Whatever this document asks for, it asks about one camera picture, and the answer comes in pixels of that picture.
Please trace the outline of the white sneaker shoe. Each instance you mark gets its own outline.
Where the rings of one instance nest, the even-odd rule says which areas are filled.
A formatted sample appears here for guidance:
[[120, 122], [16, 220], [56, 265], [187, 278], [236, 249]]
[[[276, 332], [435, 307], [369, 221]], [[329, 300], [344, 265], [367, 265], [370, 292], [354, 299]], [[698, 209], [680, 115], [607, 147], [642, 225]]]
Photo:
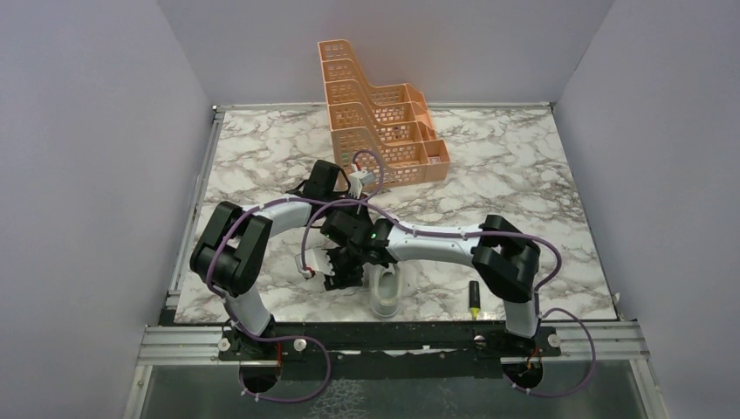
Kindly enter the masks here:
[[364, 248], [365, 262], [370, 265], [367, 271], [370, 308], [379, 319], [396, 315], [404, 288], [401, 266], [387, 249], [393, 227], [386, 218], [376, 220]]

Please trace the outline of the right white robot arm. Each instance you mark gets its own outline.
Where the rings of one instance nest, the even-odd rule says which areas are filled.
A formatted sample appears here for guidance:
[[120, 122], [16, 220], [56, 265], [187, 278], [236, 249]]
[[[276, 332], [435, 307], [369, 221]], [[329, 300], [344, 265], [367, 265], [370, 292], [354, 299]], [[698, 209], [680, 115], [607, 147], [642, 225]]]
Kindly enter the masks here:
[[527, 354], [538, 344], [533, 282], [541, 249], [502, 216], [489, 215], [467, 227], [431, 227], [388, 217], [332, 210], [320, 228], [338, 247], [329, 251], [336, 268], [364, 264], [388, 267], [407, 261], [436, 261], [474, 269], [504, 302], [504, 345]]

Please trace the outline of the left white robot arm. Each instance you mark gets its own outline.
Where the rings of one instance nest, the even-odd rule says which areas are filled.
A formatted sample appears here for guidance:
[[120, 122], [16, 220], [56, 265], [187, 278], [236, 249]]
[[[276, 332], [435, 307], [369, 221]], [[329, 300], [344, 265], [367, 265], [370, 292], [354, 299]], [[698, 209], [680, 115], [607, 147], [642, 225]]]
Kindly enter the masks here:
[[339, 179], [348, 180], [344, 169], [318, 160], [306, 180], [272, 201], [246, 207], [223, 201], [191, 253], [189, 269], [244, 330], [240, 343], [253, 358], [267, 356], [274, 347], [275, 337], [268, 329], [273, 317], [256, 286], [268, 242], [304, 228], [320, 207], [345, 197], [345, 191], [336, 189]]

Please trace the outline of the orange plastic file organizer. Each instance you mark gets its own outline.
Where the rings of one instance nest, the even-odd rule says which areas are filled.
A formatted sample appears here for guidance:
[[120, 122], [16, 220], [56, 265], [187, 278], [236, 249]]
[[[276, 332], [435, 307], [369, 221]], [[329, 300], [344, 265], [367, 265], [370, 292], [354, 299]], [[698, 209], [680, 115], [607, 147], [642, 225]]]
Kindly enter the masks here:
[[351, 43], [318, 42], [334, 160], [384, 178], [387, 188], [446, 179], [450, 157], [426, 99], [409, 83], [369, 83]]

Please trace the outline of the black yellow highlighter marker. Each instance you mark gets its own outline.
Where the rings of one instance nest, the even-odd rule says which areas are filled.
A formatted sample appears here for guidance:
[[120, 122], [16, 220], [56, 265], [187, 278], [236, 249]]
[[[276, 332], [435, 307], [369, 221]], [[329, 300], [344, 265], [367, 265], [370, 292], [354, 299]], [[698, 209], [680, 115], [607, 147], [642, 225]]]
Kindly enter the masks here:
[[473, 320], [478, 318], [481, 310], [481, 294], [480, 285], [478, 281], [469, 281], [468, 289], [468, 311]]

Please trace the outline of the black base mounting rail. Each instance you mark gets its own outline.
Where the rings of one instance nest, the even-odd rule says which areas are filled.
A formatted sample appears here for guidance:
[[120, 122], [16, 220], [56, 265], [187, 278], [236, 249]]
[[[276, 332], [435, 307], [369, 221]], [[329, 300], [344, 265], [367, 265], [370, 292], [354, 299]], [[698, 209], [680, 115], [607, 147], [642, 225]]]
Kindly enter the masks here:
[[501, 320], [278, 322], [261, 340], [223, 326], [216, 346], [219, 360], [265, 379], [499, 379], [560, 356], [552, 345], [557, 336], [554, 327], [540, 326], [521, 338]]

